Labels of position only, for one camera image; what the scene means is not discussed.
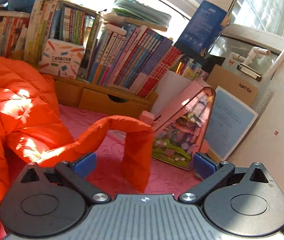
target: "blue gripper pad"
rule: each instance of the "blue gripper pad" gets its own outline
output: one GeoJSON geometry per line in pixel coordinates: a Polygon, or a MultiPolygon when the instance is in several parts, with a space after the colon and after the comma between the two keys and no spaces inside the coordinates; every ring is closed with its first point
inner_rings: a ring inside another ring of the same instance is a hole
{"type": "Polygon", "coordinates": [[[96,167],[96,154],[91,153],[89,156],[73,166],[73,171],[82,178],[86,178],[96,167]]]}
{"type": "Polygon", "coordinates": [[[209,163],[207,160],[202,158],[198,154],[193,154],[192,158],[193,169],[203,178],[211,176],[214,172],[217,171],[216,167],[209,163]]]}

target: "wooden bookshelf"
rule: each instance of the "wooden bookshelf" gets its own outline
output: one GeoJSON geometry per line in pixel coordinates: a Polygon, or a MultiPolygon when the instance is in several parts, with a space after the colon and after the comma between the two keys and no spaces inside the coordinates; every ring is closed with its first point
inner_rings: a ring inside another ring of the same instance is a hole
{"type": "Polygon", "coordinates": [[[58,102],[88,111],[109,115],[138,118],[142,111],[151,111],[158,95],[152,91],[148,98],[141,98],[117,88],[53,76],[58,102]]]}

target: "pink bed sheet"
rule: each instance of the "pink bed sheet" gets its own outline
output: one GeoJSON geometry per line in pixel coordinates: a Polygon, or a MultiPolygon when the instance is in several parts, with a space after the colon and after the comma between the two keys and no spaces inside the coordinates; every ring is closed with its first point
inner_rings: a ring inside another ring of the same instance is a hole
{"type": "MultiPolygon", "coordinates": [[[[106,116],[106,114],[60,105],[60,118],[74,138],[77,138],[95,121],[106,116]]],[[[96,151],[96,169],[87,178],[93,185],[112,196],[139,193],[133,189],[122,173],[120,164],[123,158],[123,147],[121,140],[110,134],[106,136],[96,151]]],[[[173,193],[178,196],[199,182],[193,171],[185,171],[152,159],[151,175],[145,194],[173,193]]]]}

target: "orange jacket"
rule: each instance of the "orange jacket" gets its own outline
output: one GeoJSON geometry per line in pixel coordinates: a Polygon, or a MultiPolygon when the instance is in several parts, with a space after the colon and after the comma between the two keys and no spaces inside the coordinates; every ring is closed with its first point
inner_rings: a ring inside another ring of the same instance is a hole
{"type": "Polygon", "coordinates": [[[59,119],[54,81],[23,61],[0,57],[0,200],[9,187],[4,145],[25,162],[54,166],[95,151],[108,129],[126,132],[123,171],[143,192],[151,167],[151,126],[125,116],[110,116],[94,123],[75,142],[59,119]]]}

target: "wooden drawer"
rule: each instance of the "wooden drawer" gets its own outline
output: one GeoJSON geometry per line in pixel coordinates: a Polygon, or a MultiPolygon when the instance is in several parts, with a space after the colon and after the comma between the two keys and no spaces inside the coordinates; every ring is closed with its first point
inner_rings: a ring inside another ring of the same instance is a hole
{"type": "Polygon", "coordinates": [[[138,118],[141,112],[148,108],[142,104],[87,88],[83,89],[78,107],[98,113],[124,115],[134,118],[138,118]]]}
{"type": "Polygon", "coordinates": [[[57,100],[62,105],[78,107],[82,89],[77,85],[55,80],[57,100]]]}

